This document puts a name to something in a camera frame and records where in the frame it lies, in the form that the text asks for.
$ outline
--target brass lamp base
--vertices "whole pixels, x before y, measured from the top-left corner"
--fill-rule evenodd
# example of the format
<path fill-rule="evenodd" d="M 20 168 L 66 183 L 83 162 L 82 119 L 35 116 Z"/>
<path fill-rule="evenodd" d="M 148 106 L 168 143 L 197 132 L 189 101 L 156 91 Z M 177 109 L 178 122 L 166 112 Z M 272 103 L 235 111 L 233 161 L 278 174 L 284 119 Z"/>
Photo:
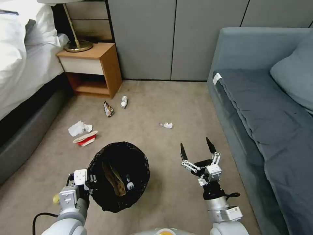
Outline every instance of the brass lamp base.
<path fill-rule="evenodd" d="M 82 52 L 87 51 L 93 47 L 92 42 L 89 41 L 82 41 L 79 42 L 80 47 L 78 48 L 75 43 L 69 42 L 64 46 L 64 50 L 68 52 Z"/>

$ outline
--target black garbage bag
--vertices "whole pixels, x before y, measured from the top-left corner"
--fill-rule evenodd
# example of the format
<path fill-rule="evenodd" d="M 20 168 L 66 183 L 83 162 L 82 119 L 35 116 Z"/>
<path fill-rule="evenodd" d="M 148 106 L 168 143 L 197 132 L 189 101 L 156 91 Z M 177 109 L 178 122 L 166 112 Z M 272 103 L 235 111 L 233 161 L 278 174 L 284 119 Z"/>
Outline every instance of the black garbage bag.
<path fill-rule="evenodd" d="M 117 196 L 107 178 L 104 166 L 110 166 L 119 174 L 125 185 L 125 194 Z M 88 172 L 96 175 L 92 197 L 104 211 L 117 213 L 131 207 L 141 197 L 150 178 L 148 159 L 135 145 L 128 142 L 111 143 L 101 149 L 93 158 Z M 134 188 L 127 189 L 127 179 Z"/>

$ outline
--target crumpled paper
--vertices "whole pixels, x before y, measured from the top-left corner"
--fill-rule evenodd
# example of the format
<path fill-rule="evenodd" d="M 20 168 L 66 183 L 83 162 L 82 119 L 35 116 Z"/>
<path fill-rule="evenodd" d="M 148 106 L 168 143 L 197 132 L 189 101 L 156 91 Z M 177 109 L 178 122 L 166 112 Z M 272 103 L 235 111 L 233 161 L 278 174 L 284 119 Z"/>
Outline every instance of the crumpled paper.
<path fill-rule="evenodd" d="M 172 129 L 173 124 L 172 124 L 172 123 L 165 122 L 165 123 L 160 123 L 160 126 L 165 127 L 165 128 L 169 128 L 169 129 Z"/>
<path fill-rule="evenodd" d="M 92 125 L 88 125 L 82 121 L 79 121 L 68 129 L 69 134 L 73 137 L 75 137 L 79 134 L 82 134 L 84 131 L 91 132 L 92 131 Z"/>
<path fill-rule="evenodd" d="M 104 106 L 105 115 L 108 117 L 111 117 L 114 114 L 113 108 L 106 101 L 104 101 L 103 106 Z"/>

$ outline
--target paper cup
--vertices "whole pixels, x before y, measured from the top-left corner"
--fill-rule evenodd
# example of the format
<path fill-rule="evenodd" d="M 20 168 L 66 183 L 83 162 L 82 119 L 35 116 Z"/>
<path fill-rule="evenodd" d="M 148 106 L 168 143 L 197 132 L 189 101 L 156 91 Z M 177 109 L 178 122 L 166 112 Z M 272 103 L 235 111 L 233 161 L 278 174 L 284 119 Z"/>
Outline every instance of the paper cup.
<path fill-rule="evenodd" d="M 90 132 L 89 134 L 83 135 L 73 141 L 73 143 L 78 144 L 80 146 L 86 146 L 95 141 L 96 135 L 98 131 Z"/>

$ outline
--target trash bin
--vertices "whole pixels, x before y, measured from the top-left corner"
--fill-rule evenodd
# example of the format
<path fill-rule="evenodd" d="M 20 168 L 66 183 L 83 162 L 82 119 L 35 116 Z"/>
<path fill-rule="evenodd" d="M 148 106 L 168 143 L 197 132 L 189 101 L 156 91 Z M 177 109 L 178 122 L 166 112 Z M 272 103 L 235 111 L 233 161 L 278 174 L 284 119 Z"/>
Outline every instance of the trash bin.
<path fill-rule="evenodd" d="M 137 202 L 150 178 L 147 157 L 128 142 L 105 146 L 95 155 L 88 171 L 97 179 L 93 199 L 102 210 L 114 213 Z M 127 188 L 129 182 L 133 183 L 132 189 Z"/>

